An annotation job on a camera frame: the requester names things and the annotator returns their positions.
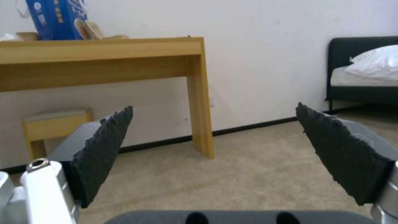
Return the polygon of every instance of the wooden desk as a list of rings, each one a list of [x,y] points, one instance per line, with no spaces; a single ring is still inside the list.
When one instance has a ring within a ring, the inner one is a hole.
[[[0,43],[0,92],[187,77],[193,142],[214,158],[202,37]]]

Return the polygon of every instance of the headboard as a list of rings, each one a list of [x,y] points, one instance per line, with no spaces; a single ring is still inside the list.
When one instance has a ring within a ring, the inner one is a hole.
[[[375,48],[398,44],[398,36],[394,37],[345,37],[335,38],[329,44],[328,53],[328,85],[329,95],[330,79],[335,68],[350,65],[350,57],[355,57],[363,52]]]

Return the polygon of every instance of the bed leg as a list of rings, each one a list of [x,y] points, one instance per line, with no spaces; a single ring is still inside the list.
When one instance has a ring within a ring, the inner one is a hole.
[[[329,114],[333,113],[333,101],[329,100]]]

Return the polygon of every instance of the black bed frame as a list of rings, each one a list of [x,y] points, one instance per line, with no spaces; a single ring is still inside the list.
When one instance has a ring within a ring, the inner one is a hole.
[[[331,112],[333,109],[333,100],[398,104],[398,86],[331,86],[330,84],[333,70],[338,67],[350,65],[350,57],[353,58],[375,48],[397,44],[398,36],[333,39],[329,44],[328,53],[328,85],[326,100],[329,101],[329,111]]]

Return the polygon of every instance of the blue box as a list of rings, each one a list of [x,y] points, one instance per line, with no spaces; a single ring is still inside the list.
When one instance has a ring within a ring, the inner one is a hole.
[[[26,0],[39,40],[90,39],[83,0]]]

